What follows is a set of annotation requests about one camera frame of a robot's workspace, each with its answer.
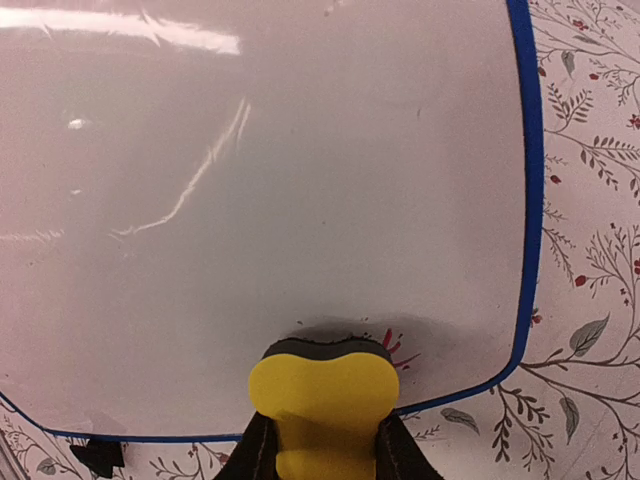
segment blue border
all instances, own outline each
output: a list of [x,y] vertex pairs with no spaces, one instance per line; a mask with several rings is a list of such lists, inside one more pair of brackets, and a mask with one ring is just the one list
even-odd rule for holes
[[[531,324],[531,313],[538,278],[538,260],[540,258],[540,242],[542,237],[542,209],[544,195],[544,139],[542,124],[542,98],[538,78],[538,61],[536,57],[533,26],[529,15],[527,0],[505,0],[511,18],[518,75],[520,77],[520,96],[522,99],[524,149],[525,149],[525,235],[524,259],[522,265],[522,284],[520,286],[520,303],[516,324],[513,350],[509,363],[500,373],[490,380],[460,392],[434,398],[426,402],[416,403],[397,409],[403,415],[461,400],[477,395],[493,387],[507,378],[518,366],[527,345],[527,337]],[[137,437],[128,435],[91,435],[83,433],[61,432],[45,428],[31,420],[0,392],[0,398],[22,415],[25,420],[44,432],[75,438],[99,438],[102,440],[139,442],[139,443],[191,443],[191,442],[237,442],[242,435],[202,435],[187,437]]]

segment floral patterned fabric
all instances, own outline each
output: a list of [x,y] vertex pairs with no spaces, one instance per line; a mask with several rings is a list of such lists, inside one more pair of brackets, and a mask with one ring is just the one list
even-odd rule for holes
[[[546,199],[523,363],[490,392],[405,417],[449,479],[640,479],[640,15],[633,0],[529,2]],[[492,166],[499,173],[498,166]],[[90,479],[76,439],[4,406],[31,478]],[[122,480],[210,480],[233,444],[128,444]]]

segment green leaf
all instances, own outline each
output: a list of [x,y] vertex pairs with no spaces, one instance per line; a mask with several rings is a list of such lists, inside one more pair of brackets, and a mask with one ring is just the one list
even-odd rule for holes
[[42,472],[45,475],[55,475],[56,474],[56,462],[53,458],[45,458],[38,464],[38,468],[36,468],[38,472]]
[[595,320],[583,325],[571,335],[569,346],[576,357],[584,356],[595,345],[608,322],[609,315],[602,320]]
[[580,412],[578,411],[576,402],[571,400],[569,397],[563,397],[560,399],[560,407],[562,407],[564,416],[567,419],[565,422],[565,429],[567,431],[567,445],[569,445],[571,437],[576,433],[576,429],[580,423]]
[[569,74],[569,76],[571,76],[573,71],[576,69],[575,56],[573,55],[573,52],[566,50],[562,52],[562,55],[560,55],[560,58],[562,59],[562,64],[564,65],[564,68],[567,69],[567,73]]
[[466,425],[471,430],[480,435],[478,424],[468,413],[461,412],[460,410],[456,410],[455,408],[445,408],[440,412],[440,414],[447,422],[461,423],[462,425]]
[[588,43],[590,45],[600,45],[595,40],[592,40],[589,37],[585,37],[584,35],[574,35],[573,38],[575,38],[576,40],[580,40],[581,42]]

